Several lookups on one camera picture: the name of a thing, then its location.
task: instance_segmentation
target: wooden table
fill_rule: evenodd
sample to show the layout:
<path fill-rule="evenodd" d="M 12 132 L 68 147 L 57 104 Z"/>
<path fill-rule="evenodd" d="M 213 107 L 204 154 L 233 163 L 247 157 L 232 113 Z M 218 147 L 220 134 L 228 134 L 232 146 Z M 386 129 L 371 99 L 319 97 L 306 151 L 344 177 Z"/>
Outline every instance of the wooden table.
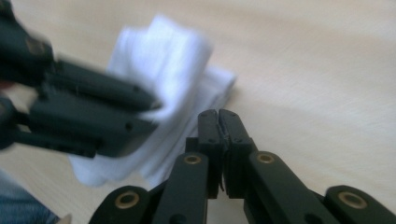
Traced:
<path fill-rule="evenodd" d="M 205 34 L 210 64 L 238 75 L 228 109 L 260 150 L 280 156 L 312 190 L 349 185 L 396 213 L 396 3 L 390 0 L 14 0 L 16 15 L 56 53 L 104 69 L 120 29 L 161 13 Z M 9 91 L 23 105 L 31 93 Z M 73 223 L 113 189 L 88 188 L 67 156 L 15 145 L 0 168 Z M 247 223 L 241 201 L 210 202 L 208 223 Z"/>

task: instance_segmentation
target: white towel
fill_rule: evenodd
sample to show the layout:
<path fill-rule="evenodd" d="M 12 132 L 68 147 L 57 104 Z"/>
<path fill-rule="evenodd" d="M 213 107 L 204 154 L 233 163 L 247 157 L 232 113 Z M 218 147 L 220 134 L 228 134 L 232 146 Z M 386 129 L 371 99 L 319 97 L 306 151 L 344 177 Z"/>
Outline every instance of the white towel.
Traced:
<path fill-rule="evenodd" d="M 164 181 L 186 137 L 196 135 L 198 114 L 222 108 L 234 83 L 230 72 L 206 67 L 211 51 L 202 35 L 163 16 L 148 29 L 124 28 L 109 74 L 137 83 L 160 99 L 160 109 L 139 115 L 158 127 L 139 149 L 122 158 L 69 156 L 77 179 L 100 186 L 138 171 L 153 187 Z"/>

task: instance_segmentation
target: light wood surface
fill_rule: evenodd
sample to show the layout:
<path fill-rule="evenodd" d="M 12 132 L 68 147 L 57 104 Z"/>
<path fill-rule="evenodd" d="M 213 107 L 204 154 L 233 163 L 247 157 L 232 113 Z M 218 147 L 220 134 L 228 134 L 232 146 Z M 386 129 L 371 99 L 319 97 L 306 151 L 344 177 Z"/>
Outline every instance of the light wood surface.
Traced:
<path fill-rule="evenodd" d="M 272 151 L 312 190 L 349 185 L 396 213 L 396 2 L 391 0 L 14 0 L 55 52 L 105 68 L 122 26 L 157 14 L 200 30 L 211 64 L 238 75 L 227 108 L 259 150 Z M 17 105 L 31 93 L 8 94 Z M 87 223 L 107 194 L 147 184 L 138 175 L 88 188 L 65 155 L 15 145 L 0 168 L 73 223 Z M 210 202 L 208 223 L 247 223 L 241 201 Z"/>

